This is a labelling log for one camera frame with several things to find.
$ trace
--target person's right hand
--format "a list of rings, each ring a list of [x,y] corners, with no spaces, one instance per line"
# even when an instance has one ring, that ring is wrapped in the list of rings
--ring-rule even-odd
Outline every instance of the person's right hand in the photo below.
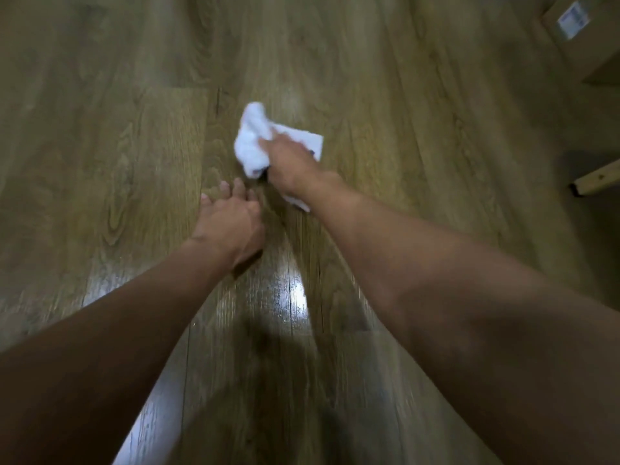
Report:
[[[300,198],[305,184],[321,173],[321,165],[301,143],[275,129],[272,134],[272,140],[259,140],[260,147],[269,155],[269,182],[280,193]]]

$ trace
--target laminate flooring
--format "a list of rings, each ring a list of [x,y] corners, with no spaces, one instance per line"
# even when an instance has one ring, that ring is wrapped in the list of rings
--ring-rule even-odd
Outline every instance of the laminate flooring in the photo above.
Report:
[[[507,0],[0,0],[0,348],[155,264],[240,174],[251,100],[401,210],[620,307],[620,90]],[[263,257],[208,298],[122,464],[493,464],[328,235],[256,184]]]

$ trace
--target cleaning cloth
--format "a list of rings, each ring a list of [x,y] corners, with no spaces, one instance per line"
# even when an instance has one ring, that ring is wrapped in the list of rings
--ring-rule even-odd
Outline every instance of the cleaning cloth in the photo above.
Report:
[[[248,178],[259,178],[269,167],[269,156],[260,148],[259,138],[271,140],[271,127],[281,134],[288,134],[292,140],[302,143],[313,153],[316,161],[321,160],[322,136],[275,124],[265,116],[265,108],[261,103],[250,103],[245,107],[243,116],[241,116],[239,133],[234,142],[234,154],[243,166],[243,171]],[[299,199],[290,196],[283,197],[287,202],[309,212],[308,206]]]

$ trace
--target forearm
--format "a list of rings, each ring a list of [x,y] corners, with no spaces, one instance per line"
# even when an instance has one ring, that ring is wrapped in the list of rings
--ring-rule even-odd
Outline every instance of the forearm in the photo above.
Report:
[[[191,242],[0,356],[8,463],[110,463],[170,352],[228,270]]]
[[[333,175],[300,197],[380,320],[502,459],[615,460],[616,312]]]

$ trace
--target white label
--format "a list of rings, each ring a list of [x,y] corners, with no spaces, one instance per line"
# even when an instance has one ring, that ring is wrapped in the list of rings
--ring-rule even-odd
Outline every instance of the white label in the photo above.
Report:
[[[566,13],[560,16],[557,24],[568,40],[575,37],[579,31],[585,28],[590,22],[588,13],[580,2],[574,2]]]

